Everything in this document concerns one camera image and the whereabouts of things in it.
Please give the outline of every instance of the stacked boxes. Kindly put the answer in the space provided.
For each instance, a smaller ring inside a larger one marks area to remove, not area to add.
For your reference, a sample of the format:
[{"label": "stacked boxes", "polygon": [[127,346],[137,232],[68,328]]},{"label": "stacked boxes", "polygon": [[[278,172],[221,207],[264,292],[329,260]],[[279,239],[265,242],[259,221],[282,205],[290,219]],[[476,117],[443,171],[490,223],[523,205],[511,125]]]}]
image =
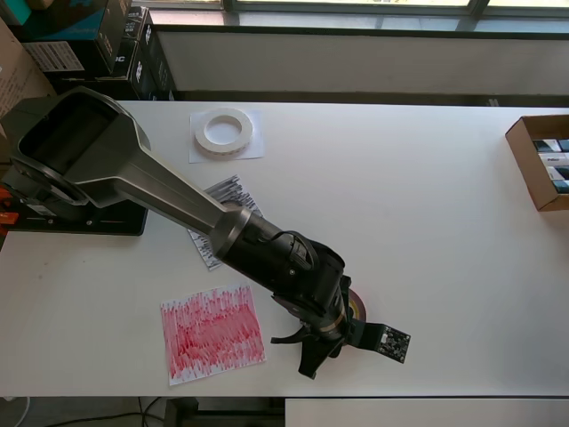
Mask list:
[{"label": "stacked boxes", "polygon": [[52,80],[58,93],[83,85],[115,100],[173,100],[175,87],[148,8],[132,7],[126,16],[116,65],[110,76]]},{"label": "stacked boxes", "polygon": [[569,194],[569,140],[534,140],[557,193]]},{"label": "stacked boxes", "polygon": [[521,117],[506,139],[537,210],[569,210],[569,116]]},{"label": "stacked boxes", "polygon": [[12,27],[50,79],[108,76],[131,0],[57,0]]}]

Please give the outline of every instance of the paper with red scribbles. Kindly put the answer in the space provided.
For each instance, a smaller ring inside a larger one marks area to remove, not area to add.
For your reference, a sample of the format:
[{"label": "paper with red scribbles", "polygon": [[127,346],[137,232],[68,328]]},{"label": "paper with red scribbles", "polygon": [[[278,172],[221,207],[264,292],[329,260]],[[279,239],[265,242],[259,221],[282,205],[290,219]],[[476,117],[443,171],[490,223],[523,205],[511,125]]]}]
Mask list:
[{"label": "paper with red scribbles", "polygon": [[170,385],[265,361],[251,287],[220,287],[163,302]]}]

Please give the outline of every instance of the white paper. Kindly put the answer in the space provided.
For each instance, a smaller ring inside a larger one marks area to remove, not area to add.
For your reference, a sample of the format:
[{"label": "white paper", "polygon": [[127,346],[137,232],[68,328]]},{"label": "white paper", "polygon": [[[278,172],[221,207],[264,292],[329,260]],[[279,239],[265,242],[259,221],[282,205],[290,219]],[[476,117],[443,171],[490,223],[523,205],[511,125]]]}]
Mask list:
[{"label": "white paper", "polygon": [[189,116],[189,162],[190,163],[206,163],[206,162],[225,162],[228,160],[238,160],[244,158],[258,158],[265,156],[265,142],[262,138],[260,129],[260,112],[254,110],[242,110],[252,123],[251,142],[242,151],[229,156],[216,156],[203,150],[196,141],[196,128],[201,124],[202,117],[209,111],[192,113]]},{"label": "white paper", "polygon": [[247,284],[165,301],[160,311],[170,385],[266,360]]}]

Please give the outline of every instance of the tape roll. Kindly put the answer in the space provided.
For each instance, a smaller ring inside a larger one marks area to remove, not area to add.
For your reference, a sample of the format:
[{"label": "tape roll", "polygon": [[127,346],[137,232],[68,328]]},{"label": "tape roll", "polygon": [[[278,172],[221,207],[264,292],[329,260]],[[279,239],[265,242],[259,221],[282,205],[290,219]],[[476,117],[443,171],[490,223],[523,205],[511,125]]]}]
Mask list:
[{"label": "tape roll", "polygon": [[[236,121],[240,127],[240,133],[237,138],[228,143],[218,143],[212,141],[207,136],[207,128],[213,121]],[[251,119],[243,112],[238,109],[215,109],[206,113],[202,117],[200,125],[196,129],[196,141],[197,143],[207,152],[218,156],[227,156],[230,154],[236,154],[242,151],[245,147],[249,145],[252,139],[252,122]]]}]

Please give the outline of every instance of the black cable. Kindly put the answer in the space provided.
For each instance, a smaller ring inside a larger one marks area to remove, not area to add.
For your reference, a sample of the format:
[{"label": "black cable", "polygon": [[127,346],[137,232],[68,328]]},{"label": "black cable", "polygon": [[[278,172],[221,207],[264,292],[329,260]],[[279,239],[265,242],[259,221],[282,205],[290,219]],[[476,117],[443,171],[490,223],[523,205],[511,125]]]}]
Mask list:
[{"label": "black cable", "polygon": [[150,417],[154,418],[154,416],[153,416],[152,414],[149,414],[148,411],[150,410],[150,408],[152,408],[152,406],[153,406],[155,403],[157,403],[158,400],[160,400],[160,398],[156,398],[156,399],[152,400],[152,401],[150,402],[150,405],[148,405],[148,406],[146,407],[146,409],[144,410],[144,412],[142,413],[142,422],[140,423],[140,426],[141,426],[141,427],[144,427],[144,423],[146,422],[146,417],[147,417],[147,416],[150,416]]},{"label": "black cable", "polygon": [[[143,415],[144,411],[142,410],[142,402],[140,401],[140,397],[138,397],[139,400],[139,410],[140,410],[140,414]],[[146,421],[144,421],[144,427],[148,427],[148,423]]]},{"label": "black cable", "polygon": [[[49,425],[46,425],[45,427],[61,427],[62,425],[70,425],[70,424],[76,424],[76,423],[87,423],[90,421],[115,420],[117,418],[125,418],[126,416],[135,416],[135,415],[144,416],[144,414],[141,414],[140,412],[128,412],[126,414],[119,414],[119,415],[96,416],[94,418],[80,418],[77,420],[65,421],[63,423],[49,424]],[[152,415],[152,414],[146,414],[146,416],[149,416],[150,418],[154,418],[155,420],[161,421],[162,423],[164,422],[164,418],[161,418],[159,416]]]}]

